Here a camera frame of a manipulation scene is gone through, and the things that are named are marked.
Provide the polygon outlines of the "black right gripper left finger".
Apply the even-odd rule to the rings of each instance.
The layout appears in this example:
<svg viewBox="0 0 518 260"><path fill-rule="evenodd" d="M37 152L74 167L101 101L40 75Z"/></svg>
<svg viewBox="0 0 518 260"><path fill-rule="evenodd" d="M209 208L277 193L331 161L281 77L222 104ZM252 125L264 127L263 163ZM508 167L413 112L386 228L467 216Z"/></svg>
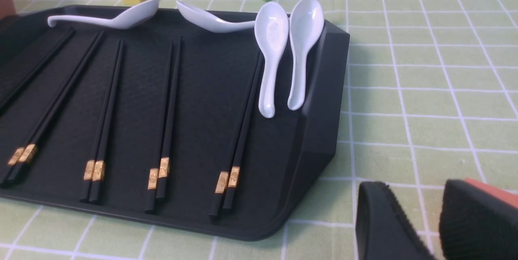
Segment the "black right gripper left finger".
<svg viewBox="0 0 518 260"><path fill-rule="evenodd" d="M361 260L435 259L383 182L359 185L355 232Z"/></svg>

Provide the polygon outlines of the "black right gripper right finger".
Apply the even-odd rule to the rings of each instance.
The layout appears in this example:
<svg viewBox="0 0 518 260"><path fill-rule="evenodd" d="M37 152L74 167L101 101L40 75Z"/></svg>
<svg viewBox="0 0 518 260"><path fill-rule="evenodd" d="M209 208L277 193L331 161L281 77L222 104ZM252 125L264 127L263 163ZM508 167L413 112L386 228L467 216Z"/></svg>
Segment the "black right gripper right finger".
<svg viewBox="0 0 518 260"><path fill-rule="evenodd" d="M473 179L446 181L439 239L447 260L516 260L517 195Z"/></svg>

